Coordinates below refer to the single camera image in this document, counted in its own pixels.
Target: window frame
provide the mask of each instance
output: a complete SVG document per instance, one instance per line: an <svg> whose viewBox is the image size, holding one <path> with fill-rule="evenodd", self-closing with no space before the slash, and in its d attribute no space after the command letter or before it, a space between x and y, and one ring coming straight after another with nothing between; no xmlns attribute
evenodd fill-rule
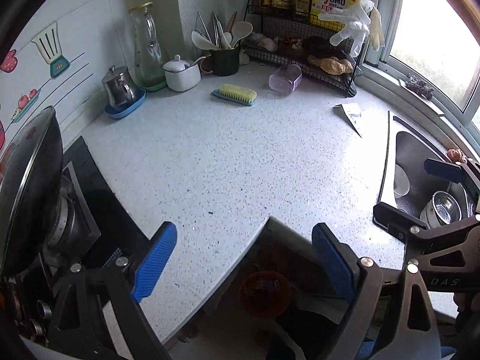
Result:
<svg viewBox="0 0 480 360"><path fill-rule="evenodd" d="M417 77L422 77L430 83L427 78L423 77L407 64L390 56L395 33L397 32L398 21L400 19L402 2L403 0L378 0L378 10L382 17L382 29L385 35L385 47L381 47L378 51L375 51L369 46L364 62L381 69L398 80L407 80L407 74L412 74ZM480 125L476 127L472 119L480 107L480 62L479 66L477 66L477 75L472 78L469 86L469 88L472 88L472 92L468 91L466 94L469 96L470 93L472 93L472 96L466 102L464 110L461 110L434 84L431 85L434 87L432 102L445 113L445 117L462 132L472 146L479 147Z"/></svg>

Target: frying pan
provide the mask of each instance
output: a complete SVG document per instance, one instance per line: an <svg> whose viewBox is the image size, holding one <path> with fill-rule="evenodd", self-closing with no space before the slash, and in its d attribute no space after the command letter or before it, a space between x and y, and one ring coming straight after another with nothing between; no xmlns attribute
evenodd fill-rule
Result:
<svg viewBox="0 0 480 360"><path fill-rule="evenodd" d="M53 107L15 136L0 159L0 276L26 269L55 225L63 147Z"/></svg>

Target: scrub brush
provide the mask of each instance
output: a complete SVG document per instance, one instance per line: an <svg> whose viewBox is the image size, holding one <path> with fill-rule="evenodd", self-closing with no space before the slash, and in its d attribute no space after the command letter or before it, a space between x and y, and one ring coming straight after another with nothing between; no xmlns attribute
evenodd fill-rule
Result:
<svg viewBox="0 0 480 360"><path fill-rule="evenodd" d="M254 105L257 99L257 92L230 84L223 84L220 89L215 89L212 92L212 95L219 97L220 99L248 105L249 107Z"/></svg>

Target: plastic glove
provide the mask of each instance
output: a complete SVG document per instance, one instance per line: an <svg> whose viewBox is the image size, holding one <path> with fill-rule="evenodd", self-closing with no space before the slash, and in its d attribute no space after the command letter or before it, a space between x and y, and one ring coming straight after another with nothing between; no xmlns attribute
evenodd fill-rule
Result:
<svg viewBox="0 0 480 360"><path fill-rule="evenodd" d="M377 51L380 46L385 46L385 37L383 37L382 30L382 17L377 8L373 7L370 15L371 24L370 24L370 44L375 51Z"/></svg>
<svg viewBox="0 0 480 360"><path fill-rule="evenodd" d="M356 58L360 54L365 38L370 34L371 20L368 14L374 7L375 3L372 0L360 0L346 9L333 8L329 13L321 13L318 18L345 24L341 31L330 38L330 43L338 46L343 40L353 38L350 55Z"/></svg>

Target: black metal shelf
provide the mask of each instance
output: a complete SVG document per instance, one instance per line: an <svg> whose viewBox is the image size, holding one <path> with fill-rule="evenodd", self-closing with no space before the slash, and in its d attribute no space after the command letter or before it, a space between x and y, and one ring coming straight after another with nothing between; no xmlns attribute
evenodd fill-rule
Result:
<svg viewBox="0 0 480 360"><path fill-rule="evenodd" d="M339 76L328 74L308 62L308 53L305 54L306 50L293 50L291 47L284 46L280 42L278 43L278 50L275 52L269 52L253 44L242 44L242 47L250 58L278 65L295 63L301 67L303 74L339 88L339 90L344 92L345 97L348 97L349 93L351 96L352 93L356 92L350 89L362 53L355 59L350 57L350 50L353 46L353 39L351 38L345 39L336 47L330 45L330 38L339 32L344 27L344 24L336 21L319 20L315 15L300 17L295 15L292 9L260 7L259 5L252 4L252 0L249 0L249 5L245 10L245 16L247 13L261 17L261 33L267 38L274 39L280 37L303 40L311 37L321 38L315 39L315 42L318 41L320 47L330 47L348 56L347 59L352 63L353 73L344 73Z"/></svg>

